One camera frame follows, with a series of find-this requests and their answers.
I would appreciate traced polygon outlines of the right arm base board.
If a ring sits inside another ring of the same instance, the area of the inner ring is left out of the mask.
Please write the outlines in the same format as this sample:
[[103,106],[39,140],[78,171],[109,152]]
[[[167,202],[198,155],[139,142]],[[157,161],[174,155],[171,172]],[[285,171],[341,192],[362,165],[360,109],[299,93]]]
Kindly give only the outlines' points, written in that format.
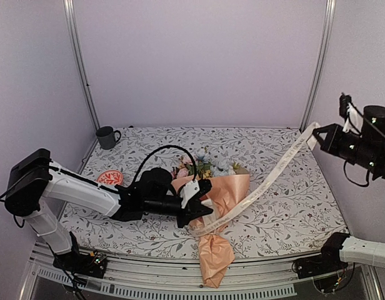
[[347,262],[333,261],[316,256],[302,257],[293,261],[291,269],[299,279],[312,278],[314,287],[322,294],[332,294],[346,287],[352,279],[353,272],[347,278]]

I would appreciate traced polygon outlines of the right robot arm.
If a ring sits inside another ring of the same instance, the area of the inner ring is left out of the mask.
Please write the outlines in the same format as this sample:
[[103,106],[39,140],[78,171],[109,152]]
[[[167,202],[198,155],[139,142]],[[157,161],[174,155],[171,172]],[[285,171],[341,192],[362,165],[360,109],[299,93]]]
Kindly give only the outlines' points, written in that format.
[[[312,131],[320,150],[344,161],[342,170],[350,183],[368,188],[371,181],[385,180],[385,107],[368,105],[361,112],[349,103],[340,113],[344,126],[330,124]],[[336,233],[321,252],[315,264],[322,273],[348,262],[385,268],[385,242]]]

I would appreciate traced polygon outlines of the pale pink white flower stem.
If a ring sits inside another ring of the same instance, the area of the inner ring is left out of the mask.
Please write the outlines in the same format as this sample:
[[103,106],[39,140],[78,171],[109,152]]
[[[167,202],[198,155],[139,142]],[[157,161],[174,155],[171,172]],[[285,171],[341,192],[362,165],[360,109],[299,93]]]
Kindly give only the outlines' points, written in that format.
[[185,178],[194,174],[195,160],[192,160],[188,156],[182,156],[179,161],[180,163],[176,173],[177,178]]

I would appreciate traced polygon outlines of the blue fake flower stem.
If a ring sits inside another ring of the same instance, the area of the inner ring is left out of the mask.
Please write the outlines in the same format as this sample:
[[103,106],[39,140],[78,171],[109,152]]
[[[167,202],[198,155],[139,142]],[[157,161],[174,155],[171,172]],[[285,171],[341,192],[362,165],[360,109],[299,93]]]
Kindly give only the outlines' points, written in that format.
[[196,166],[198,176],[202,179],[236,174],[233,165],[227,159],[212,160],[209,152],[204,148],[196,154]]

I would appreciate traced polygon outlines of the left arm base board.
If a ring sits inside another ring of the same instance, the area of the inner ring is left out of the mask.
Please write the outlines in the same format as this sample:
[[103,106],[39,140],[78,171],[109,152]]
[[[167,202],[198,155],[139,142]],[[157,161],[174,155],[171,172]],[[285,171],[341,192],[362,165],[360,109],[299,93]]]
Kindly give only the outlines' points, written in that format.
[[71,250],[65,254],[54,252],[53,266],[72,274],[102,279],[108,266],[108,260],[100,254],[90,255]]

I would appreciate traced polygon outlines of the white lace ribbon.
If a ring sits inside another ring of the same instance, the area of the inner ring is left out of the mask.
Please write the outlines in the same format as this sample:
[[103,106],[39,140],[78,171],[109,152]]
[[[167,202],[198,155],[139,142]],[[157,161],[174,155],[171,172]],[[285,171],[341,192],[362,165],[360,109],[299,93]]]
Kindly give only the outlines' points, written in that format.
[[307,144],[310,150],[313,150],[316,145],[316,140],[313,136],[313,129],[321,127],[318,122],[312,122],[303,133],[293,142],[292,146],[284,153],[281,159],[277,162],[275,167],[265,178],[265,180],[255,189],[251,194],[246,196],[241,202],[239,202],[232,210],[219,219],[215,220],[211,224],[205,225],[202,228],[190,229],[189,232],[194,237],[201,237],[209,234],[229,221],[239,216],[246,208],[261,198],[261,196],[269,189],[274,181],[283,173],[285,168],[299,152],[299,150]]

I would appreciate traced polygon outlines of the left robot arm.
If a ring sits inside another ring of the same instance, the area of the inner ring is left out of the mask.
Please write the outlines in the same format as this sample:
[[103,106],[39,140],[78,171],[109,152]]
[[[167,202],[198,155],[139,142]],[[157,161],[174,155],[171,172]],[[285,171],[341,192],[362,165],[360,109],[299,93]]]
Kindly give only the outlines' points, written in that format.
[[140,220],[144,213],[173,216],[179,228],[213,213],[201,202],[212,188],[210,180],[193,177],[179,189],[173,187],[172,180],[170,172],[155,167],[138,169],[127,187],[110,186],[69,171],[51,159],[50,151],[41,148],[11,169],[0,202],[11,215],[28,223],[70,270],[80,271],[85,257],[77,251],[72,234],[44,203],[46,198],[76,204],[121,222]]

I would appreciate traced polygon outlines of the beige wrapping paper sheet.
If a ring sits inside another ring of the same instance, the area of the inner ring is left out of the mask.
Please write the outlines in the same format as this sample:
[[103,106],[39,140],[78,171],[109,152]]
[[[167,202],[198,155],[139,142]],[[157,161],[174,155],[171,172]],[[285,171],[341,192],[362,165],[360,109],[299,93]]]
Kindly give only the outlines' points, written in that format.
[[221,237],[221,232],[228,226],[224,220],[248,194],[249,173],[244,169],[234,175],[212,177],[211,190],[201,197],[203,205],[213,209],[207,216],[199,217],[189,223],[190,229],[203,229],[198,237],[198,258],[202,284],[218,288],[226,275],[227,268],[235,260],[230,242]]

